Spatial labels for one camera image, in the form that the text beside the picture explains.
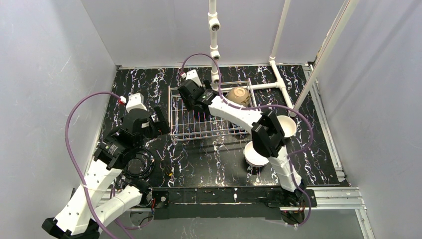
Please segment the beige floral bowl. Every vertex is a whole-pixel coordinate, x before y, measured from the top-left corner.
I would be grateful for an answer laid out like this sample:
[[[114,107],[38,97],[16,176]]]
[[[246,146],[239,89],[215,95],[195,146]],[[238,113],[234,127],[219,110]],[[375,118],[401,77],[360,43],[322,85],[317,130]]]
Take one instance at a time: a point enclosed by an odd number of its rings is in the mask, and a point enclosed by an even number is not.
[[[247,89],[243,87],[234,87],[228,92],[226,98],[244,107],[249,106],[250,103],[250,94]]]

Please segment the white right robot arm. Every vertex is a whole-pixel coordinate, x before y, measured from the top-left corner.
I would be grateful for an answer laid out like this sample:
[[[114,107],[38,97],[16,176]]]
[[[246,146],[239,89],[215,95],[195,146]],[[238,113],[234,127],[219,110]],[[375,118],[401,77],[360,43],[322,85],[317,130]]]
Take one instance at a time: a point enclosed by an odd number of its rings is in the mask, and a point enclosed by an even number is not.
[[[271,164],[289,204],[311,202],[306,185],[287,153],[285,132],[273,110],[274,105],[247,108],[228,100],[221,91],[200,86],[191,79],[185,80],[178,92],[187,110],[226,119],[251,134],[253,149]]]

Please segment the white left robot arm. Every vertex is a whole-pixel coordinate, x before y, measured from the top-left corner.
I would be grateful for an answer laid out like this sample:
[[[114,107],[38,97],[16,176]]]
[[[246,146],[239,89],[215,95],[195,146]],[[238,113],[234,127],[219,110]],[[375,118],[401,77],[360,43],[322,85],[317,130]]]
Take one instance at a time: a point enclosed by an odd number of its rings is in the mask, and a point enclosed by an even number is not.
[[[162,109],[155,107],[157,120],[145,109],[131,109],[122,117],[122,125],[103,139],[93,162],[65,208],[47,218],[42,228],[57,239],[97,239],[102,229],[126,210],[151,200],[152,188],[143,179],[133,179],[116,196],[98,203],[127,164],[139,155],[145,140],[170,132]]]

